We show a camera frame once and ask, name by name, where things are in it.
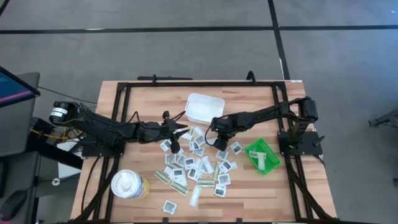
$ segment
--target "green container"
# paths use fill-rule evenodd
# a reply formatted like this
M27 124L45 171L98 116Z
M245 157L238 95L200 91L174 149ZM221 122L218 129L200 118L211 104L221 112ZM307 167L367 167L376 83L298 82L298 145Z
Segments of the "green container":
M256 142L251 144L250 146L244 149L246 155L250 158L251 162L256 166L257 170L262 174L266 175L269 171L275 169L277 166L280 165L280 160L276 156L276 154L272 151L269 145L263 139L258 139ZM265 152L266 153L266 169L260 170L259 169L259 160L257 158L252 158L249 155L249 151L255 152Z

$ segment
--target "wooden table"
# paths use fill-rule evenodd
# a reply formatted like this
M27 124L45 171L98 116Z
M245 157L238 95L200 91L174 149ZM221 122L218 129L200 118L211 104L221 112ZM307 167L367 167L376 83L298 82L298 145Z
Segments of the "wooden table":
M103 82L96 108L97 113L111 117L117 83ZM289 100L305 96L302 82L286 81L285 83ZM191 93L224 99L224 114L256 111L274 105L272 90L266 86L137 87L131 90L127 117L129 118L133 112L138 111L142 121L162 121L162 113L165 110L169 110L171 116L183 111L188 95ZM121 117L123 99L122 93L118 121ZM292 110L297 112L297 107L292 107ZM189 122L186 116L178 122L189 126L200 126L204 130L208 127L207 125ZM249 131L239 133L229 141L229 144L239 141L243 147L246 147L259 138L265 139L279 156L281 165L278 168L267 175L261 175L245 153L235 155L230 151L228 160L236 161L238 168L229 172L232 184L228 186L226 197L214 196L214 189L203 189L197 208L189 206L192 190L196 184L193 180L188 179L190 192L185 197L172 189L170 184L166 185L154 176L156 169L163 170L165 168L165 153L161 150L159 142L127 144L125 154L120 159L119 170L131 169L146 177L150 182L150 193L142 200L115 197L111 221L161 222L163 217L169 217L171 222L235 222L236 218L243 218L244 222L295 220L284 158L279 154L276 138L278 130L277 120L272 120L257 124ZM183 139L179 142L185 150L185 154L191 156L188 144ZM206 147L205 155L209 156L213 165L216 163L215 154L215 148ZM80 214L83 190L94 160L95 158L88 158L84 161L71 218ZM309 191L325 211L335 217L336 212L325 168L313 156L302 156L302 160ZM85 197L85 206L88 205L97 191L101 165L102 159L99 160L93 170ZM297 192L302 217L306 217L302 194L299 190ZM100 218L104 217L107 198L108 193L105 192ZM171 200L178 204L174 215L162 211L165 200Z

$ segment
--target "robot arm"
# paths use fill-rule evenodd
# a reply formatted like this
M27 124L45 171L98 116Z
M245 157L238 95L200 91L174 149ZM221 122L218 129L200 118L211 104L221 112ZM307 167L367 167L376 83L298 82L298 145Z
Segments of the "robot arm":
M163 113L162 124L142 121L120 123L90 111L83 104L56 101L50 115L50 121L57 126L77 128L95 140L96 144L116 151L125 142L146 144L170 139L172 152L178 153L180 150L178 138L188 130L181 132L176 132L176 130L186 128L187 125L177 124L169 116L168 111Z
M298 104L299 116L289 110L292 104ZM219 118L213 118L210 128L218 133L214 147L224 151L228 140L236 133L247 131L255 124L269 121L276 118L288 118L294 121L295 125L290 130L290 140L295 147L300 146L301 135L307 126L318 119L316 104L310 97L297 98L290 102L280 103L255 112L240 112L228 114Z

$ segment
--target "monitor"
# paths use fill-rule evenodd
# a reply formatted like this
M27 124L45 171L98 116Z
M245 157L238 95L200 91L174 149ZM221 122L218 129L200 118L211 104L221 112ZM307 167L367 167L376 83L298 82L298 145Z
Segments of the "monitor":
M0 108L40 96L40 92L0 67Z

